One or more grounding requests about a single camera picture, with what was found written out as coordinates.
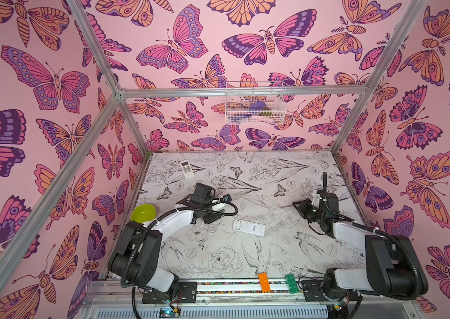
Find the large white remote control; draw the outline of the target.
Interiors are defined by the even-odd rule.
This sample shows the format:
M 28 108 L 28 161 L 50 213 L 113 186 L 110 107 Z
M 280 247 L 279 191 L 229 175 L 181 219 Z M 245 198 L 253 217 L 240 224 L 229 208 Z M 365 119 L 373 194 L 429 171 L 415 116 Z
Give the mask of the large white remote control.
M 241 219 L 235 219 L 232 228 L 234 231 L 254 235 L 257 237 L 263 237 L 266 233 L 266 226 L 259 223 L 253 223 Z

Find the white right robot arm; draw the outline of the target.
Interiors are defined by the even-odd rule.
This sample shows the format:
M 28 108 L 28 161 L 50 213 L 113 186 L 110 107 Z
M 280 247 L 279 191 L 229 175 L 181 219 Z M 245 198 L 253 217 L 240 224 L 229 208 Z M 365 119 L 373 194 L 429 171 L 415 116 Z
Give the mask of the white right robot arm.
M 369 227 L 339 212 L 338 197 L 327 191 L 327 174 L 322 188 L 312 199 L 294 202 L 294 208 L 317 234 L 348 243 L 365 254 L 363 268 L 329 268 L 323 275 L 323 294 L 329 300 L 351 291 L 396 300 L 416 300 L 428 292 L 428 279 L 411 240 Z

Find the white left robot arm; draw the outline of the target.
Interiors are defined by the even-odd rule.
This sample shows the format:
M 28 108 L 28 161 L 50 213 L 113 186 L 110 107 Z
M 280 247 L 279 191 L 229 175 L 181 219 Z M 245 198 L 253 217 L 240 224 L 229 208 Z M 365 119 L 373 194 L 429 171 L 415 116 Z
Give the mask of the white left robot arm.
M 196 282 L 181 282 L 178 275 L 160 266 L 162 244 L 178 230 L 199 219 L 213 223 L 221 217 L 239 212 L 230 195 L 218 198 L 213 187 L 197 183 L 187 195 L 166 213 L 148 222 L 130 220 L 121 232 L 108 261 L 108 272 L 120 278 L 121 288 L 131 289 L 133 316 L 141 318 L 137 308 L 137 291 L 156 303 L 169 305 L 169 314 L 179 316 L 178 303 L 195 303 Z

